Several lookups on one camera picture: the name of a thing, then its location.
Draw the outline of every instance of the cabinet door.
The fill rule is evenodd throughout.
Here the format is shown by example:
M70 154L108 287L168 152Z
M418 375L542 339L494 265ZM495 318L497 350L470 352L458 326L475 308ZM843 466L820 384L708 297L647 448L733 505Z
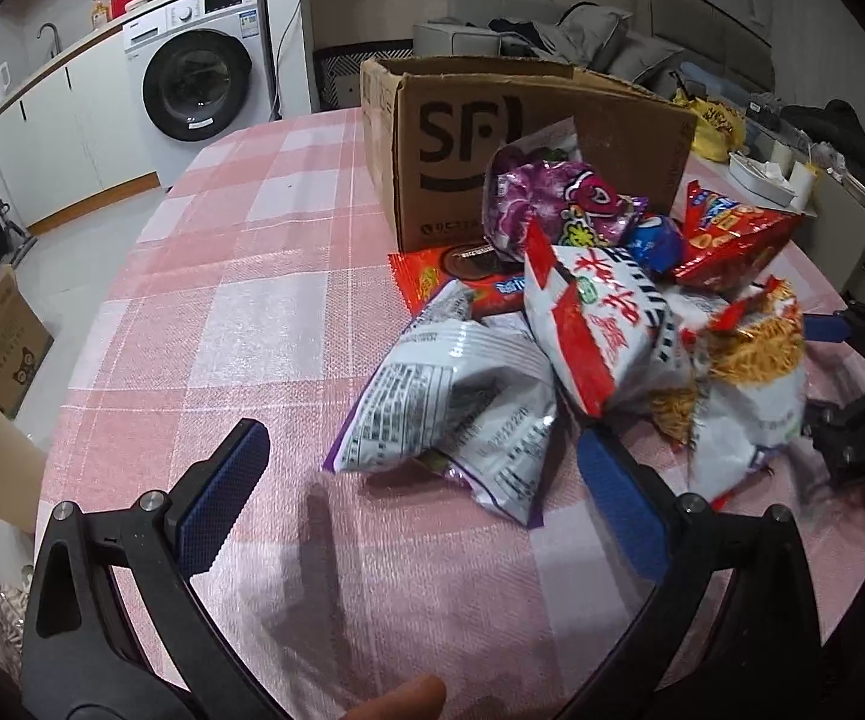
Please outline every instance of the cabinet door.
M76 114L103 189L154 172L129 85L127 57L119 35L71 60Z
M41 191L39 161L35 157L35 125L28 119L26 103L15 103L0 114L0 170L9 196L25 223L26 213L38 206Z
M23 95L23 102L35 129L34 153L42 179L38 207L21 211L33 223L98 194L103 187L83 141L66 68L53 71L32 87Z

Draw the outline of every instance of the sf logo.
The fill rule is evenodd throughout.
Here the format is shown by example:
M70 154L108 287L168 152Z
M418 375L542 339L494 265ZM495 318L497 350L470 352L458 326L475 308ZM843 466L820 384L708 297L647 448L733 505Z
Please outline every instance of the sf logo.
M503 97L503 107L506 108L503 141L512 143L522 137L522 100ZM459 108L459 162L472 162L474 141L477 138L482 141L494 140L500 122L500 106L497 103L486 100L464 103ZM456 147L454 127L455 109L452 103L433 101L423 104L419 109L419 129L433 138L439 148L419 151L420 162L444 162L453 156ZM458 178L441 178L421 172L419 186L429 191L469 191L479 189L484 180L483 172L472 172Z

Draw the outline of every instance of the pink and white tablecloth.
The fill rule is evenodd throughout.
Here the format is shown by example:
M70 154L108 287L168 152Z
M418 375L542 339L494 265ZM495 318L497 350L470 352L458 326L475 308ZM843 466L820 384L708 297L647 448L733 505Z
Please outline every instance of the pink and white tablecloth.
M722 181L690 159L694 176L713 189ZM407 321L386 263L393 248L358 110L266 124L205 148L95 320L53 439L40 533L58 501L127 507L170 488L242 416L262 420L268 471L212 571L193 584L293 716L338 716L421 671L448 683L448 716L549 716L650 589L589 503L568 430L551 457L559 468L546 524L532 531L416 469L383 478L320 470ZM772 271L791 280L805 310L842 307L794 245ZM810 350L813 394L865 388L857 355L820 346ZM632 427L626 442L682 490L685 458L650 426ZM794 509L828 634L865 575L865 513L858 499L830 498L808 445L791 454L731 509ZM178 682L130 581L124 596L152 664Z

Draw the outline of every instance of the faucet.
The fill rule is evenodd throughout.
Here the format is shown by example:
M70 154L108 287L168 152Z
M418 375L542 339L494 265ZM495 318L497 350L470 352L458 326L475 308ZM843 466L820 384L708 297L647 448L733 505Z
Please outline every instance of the faucet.
M59 43L59 30L56 29L56 25L52 22L44 23L39 31L36 32L36 40L39 40L43 36L43 30L46 27L49 27L52 30L52 47L50 48L50 59L59 55L63 47Z

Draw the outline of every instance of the yellow plastic bag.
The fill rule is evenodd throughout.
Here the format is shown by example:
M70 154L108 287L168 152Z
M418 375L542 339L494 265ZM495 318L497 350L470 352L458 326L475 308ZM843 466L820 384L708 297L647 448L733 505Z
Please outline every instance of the yellow plastic bag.
M689 108L699 119L695 124L693 151L714 162L728 162L729 152L736 151L746 141L743 117L723 103L710 103L701 98L686 97L682 89L672 102Z

